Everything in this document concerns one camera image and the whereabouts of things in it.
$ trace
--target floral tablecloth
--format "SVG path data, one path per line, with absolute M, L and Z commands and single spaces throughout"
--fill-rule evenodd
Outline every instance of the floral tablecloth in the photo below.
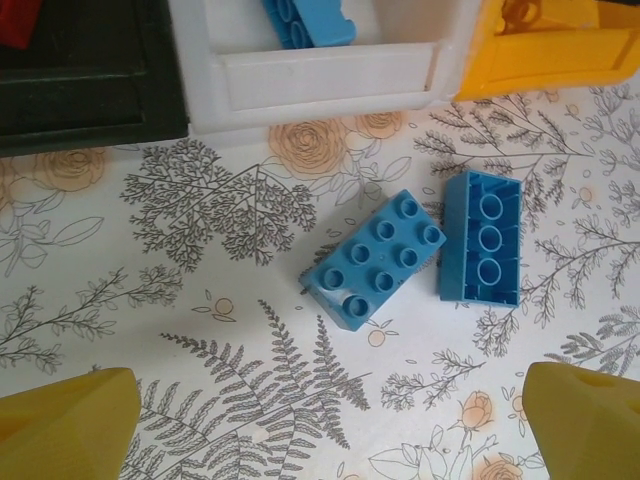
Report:
M 122 479 L 546 479 L 531 362 L 640 379 L 640 78 L 0 163 L 0 395 L 126 366 Z M 408 188 L 523 182 L 518 309 L 440 302 L 438 261 L 356 333 L 300 273 Z

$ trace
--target black plastic piece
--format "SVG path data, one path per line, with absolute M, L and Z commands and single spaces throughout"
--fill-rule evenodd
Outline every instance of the black plastic piece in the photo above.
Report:
M 0 157 L 187 135 L 167 0 L 45 0 L 0 46 Z

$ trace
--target plastic toy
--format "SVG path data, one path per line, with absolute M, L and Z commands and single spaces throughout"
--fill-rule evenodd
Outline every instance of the plastic toy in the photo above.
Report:
M 340 327 L 355 331 L 445 240 L 417 200 L 403 190 L 300 283 Z
M 458 100 L 619 83 L 640 65 L 640 8 L 598 0 L 487 0 Z
M 285 49 L 339 47 L 356 38 L 342 15 L 342 0 L 262 0 Z
M 0 0 L 0 44 L 25 49 L 42 0 Z
M 440 299 L 520 303 L 520 182 L 465 172 L 447 183 Z

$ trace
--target leafy branch print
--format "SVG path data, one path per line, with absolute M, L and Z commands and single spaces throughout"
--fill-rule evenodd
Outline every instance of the leafy branch print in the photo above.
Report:
M 613 216 L 620 219 L 620 224 L 623 227 L 629 228 L 631 222 L 640 220 L 640 193 L 631 180 L 622 186 L 612 180 L 609 184 L 609 190 L 611 191 L 609 199 L 620 205 L 613 207 Z
M 530 104 L 523 95 L 480 100 L 471 109 L 454 103 L 430 117 L 455 135 L 429 130 L 414 139 L 414 148 L 438 158 L 431 164 L 431 174 L 439 178 L 452 177 L 472 165 L 509 177 L 523 171 L 523 227 L 535 231 L 549 202 L 557 206 L 564 198 L 570 160 L 585 154 L 569 146 L 566 133 L 545 112 L 534 115 Z M 523 164 L 514 164 L 515 160 Z
M 589 363 L 594 368 L 597 365 L 599 372 L 623 376 L 640 356 L 640 310 L 623 306 L 620 313 L 605 315 L 599 323 L 595 335 L 567 335 L 567 343 L 560 346 L 562 353 L 547 353 L 545 357 L 577 366 Z
M 563 297 L 569 301 L 569 306 L 583 310 L 586 307 L 584 285 L 596 270 L 603 268 L 607 256 L 617 255 L 609 262 L 606 275 L 613 298 L 620 298 L 626 272 L 640 261 L 640 240 L 621 238 L 616 223 L 606 220 L 601 225 L 599 217 L 591 215 L 576 219 L 574 227 L 579 237 L 576 247 L 568 248 L 558 236 L 536 240 L 536 249 L 545 254 L 547 261 L 553 262 L 554 270 L 549 275 L 540 276 L 536 283 L 528 275 L 522 279 L 522 312 L 526 315 L 530 305 L 535 307 L 538 313 L 534 323 L 542 328 L 555 317 L 555 295 L 562 288 L 561 275 L 565 275 L 569 284 Z M 487 310 L 477 322 L 478 330 L 474 334 L 476 347 L 485 355 L 505 355 L 507 344 L 519 329 L 515 313 L 516 309 L 511 309 L 498 317 L 492 309 Z
M 627 149 L 622 155 L 610 148 L 600 150 L 600 163 L 606 167 L 604 175 L 611 175 L 618 165 L 640 171 L 640 146 L 636 142 L 640 134 L 640 114 L 633 108 L 636 99 L 629 92 L 629 85 L 592 87 L 589 90 L 597 111 L 585 119 L 583 127 L 592 132 L 591 140 L 599 142 L 605 137 L 611 138 Z
M 62 228 L 52 227 L 48 217 L 73 192 L 99 181 L 104 162 L 104 150 L 98 149 L 0 158 L 0 263 L 6 262 L 5 277 L 19 265 L 37 269 L 55 248 L 84 242 L 100 230 L 102 217 Z
M 431 373 L 430 383 L 420 374 L 391 374 L 382 387 L 382 405 L 397 412 L 410 410 L 415 406 L 416 393 L 424 391 L 425 399 L 422 403 L 428 411 L 436 406 L 437 401 L 442 401 L 445 397 L 451 398 L 451 393 L 458 389 L 457 380 L 460 377 L 466 380 L 471 372 L 481 368 L 485 363 L 474 363 L 471 357 L 462 359 L 451 350 L 435 352 L 434 357 L 431 363 L 442 365 L 442 374 Z
M 144 392 L 139 382 L 143 409 L 120 478 L 293 480 L 318 440 L 349 448 L 341 408 L 370 408 L 362 381 L 368 374 L 345 372 L 321 317 L 313 361 L 304 360 L 285 323 L 265 301 L 259 304 L 274 336 L 275 367 L 246 359 L 244 346 L 161 334 L 201 359 L 218 391 L 202 398 L 199 389 L 180 393 L 175 382 L 160 395 L 160 381 Z M 249 432 L 256 428 L 268 436 L 254 439 Z
M 56 337 L 71 332 L 93 342 L 114 333 L 116 321 L 101 320 L 105 308 L 118 310 L 125 299 L 133 308 L 144 304 L 171 305 L 176 292 L 182 288 L 179 272 L 162 265 L 140 271 L 134 286 L 126 285 L 127 278 L 121 268 L 110 272 L 106 279 L 88 282 L 86 289 L 76 292 L 78 306 L 65 304 L 49 318 L 38 318 L 38 312 L 45 308 L 38 299 L 43 290 L 29 287 L 25 294 L 1 309 L 5 319 L 4 333 L 0 334 L 0 367 L 16 367 L 20 362 L 33 361 L 39 370 L 51 375 L 62 364 L 62 344 L 41 344 L 38 334 L 43 330 L 50 330 Z
M 307 187 L 285 185 L 262 164 L 234 175 L 218 160 L 199 140 L 145 148 L 141 173 L 126 177 L 121 195 L 141 205 L 131 223 L 144 253 L 164 250 L 193 272 L 204 246 L 219 234 L 232 260 L 252 258 L 264 266 L 291 249 L 292 226 L 313 229 L 316 213 Z

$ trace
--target toy brick stud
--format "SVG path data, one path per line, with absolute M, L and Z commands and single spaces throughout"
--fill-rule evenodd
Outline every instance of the toy brick stud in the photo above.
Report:
M 404 190 L 303 275 L 300 283 L 340 327 L 357 330 L 445 240 Z

